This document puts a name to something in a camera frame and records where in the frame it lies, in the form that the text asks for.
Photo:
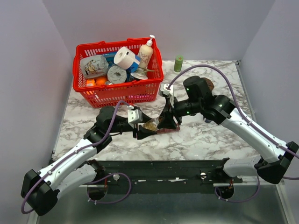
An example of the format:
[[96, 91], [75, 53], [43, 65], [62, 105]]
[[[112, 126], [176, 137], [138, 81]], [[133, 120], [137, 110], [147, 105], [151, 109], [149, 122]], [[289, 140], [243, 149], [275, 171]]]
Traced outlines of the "clear pill bottle yellow pills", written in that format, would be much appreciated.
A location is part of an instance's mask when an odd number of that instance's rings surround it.
[[159, 130], [158, 125], [162, 120], [163, 120], [163, 117], [159, 116], [157, 118], [147, 121], [142, 126], [143, 126], [143, 128], [148, 129], [148, 130], [157, 131], [157, 130]]

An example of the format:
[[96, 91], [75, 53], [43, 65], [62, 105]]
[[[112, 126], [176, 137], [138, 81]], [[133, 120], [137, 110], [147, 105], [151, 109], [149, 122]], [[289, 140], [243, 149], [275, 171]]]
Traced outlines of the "red weekly pill organizer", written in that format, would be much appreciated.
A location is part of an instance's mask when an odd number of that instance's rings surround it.
[[173, 132], [178, 132], [179, 130], [180, 130], [180, 126], [177, 125], [176, 129], [169, 129], [169, 128], [158, 129], [157, 134], [173, 133]]

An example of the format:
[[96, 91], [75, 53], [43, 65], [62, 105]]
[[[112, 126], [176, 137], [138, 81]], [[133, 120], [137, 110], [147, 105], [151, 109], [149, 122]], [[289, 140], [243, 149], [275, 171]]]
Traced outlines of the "green lid of bottle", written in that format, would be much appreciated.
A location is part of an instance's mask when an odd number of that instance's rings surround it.
[[180, 72], [181, 71], [183, 61], [184, 61], [184, 57], [182, 55], [176, 56], [175, 63], [174, 63], [174, 68], [173, 68], [173, 70], [175, 72]]

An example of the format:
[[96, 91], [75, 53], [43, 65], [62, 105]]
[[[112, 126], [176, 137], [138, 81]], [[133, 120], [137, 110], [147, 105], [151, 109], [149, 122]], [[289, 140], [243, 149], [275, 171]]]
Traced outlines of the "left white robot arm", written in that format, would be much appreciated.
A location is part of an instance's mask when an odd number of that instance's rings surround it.
[[75, 147], [38, 172], [31, 169], [25, 174], [21, 188], [22, 214], [35, 211], [40, 216], [45, 215], [63, 193], [85, 183], [101, 183], [103, 172], [85, 164], [85, 161], [109, 145], [112, 141], [111, 133], [132, 132], [138, 140], [150, 135], [142, 124], [151, 118], [139, 107], [127, 106], [125, 118], [118, 116], [117, 110], [117, 106], [101, 108], [96, 122]]

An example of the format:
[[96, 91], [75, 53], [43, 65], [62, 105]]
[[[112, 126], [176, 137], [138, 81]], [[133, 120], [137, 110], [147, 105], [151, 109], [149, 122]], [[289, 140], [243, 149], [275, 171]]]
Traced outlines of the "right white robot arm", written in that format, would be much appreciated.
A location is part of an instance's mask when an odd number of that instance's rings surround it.
[[165, 97], [166, 104], [160, 114], [163, 119], [158, 128], [175, 129], [177, 124], [181, 124], [183, 116], [200, 113], [204, 118], [237, 134], [259, 153], [257, 157], [226, 159], [222, 167], [215, 171], [217, 181], [225, 183], [231, 177], [259, 176], [269, 183], [278, 184], [299, 146], [295, 142], [279, 140], [263, 128], [260, 128], [262, 132], [259, 133], [259, 125], [247, 115], [242, 116], [242, 110], [238, 110], [230, 98], [213, 95], [204, 78], [189, 77], [183, 86], [188, 98], [177, 101], [173, 86], [160, 85], [159, 95]]

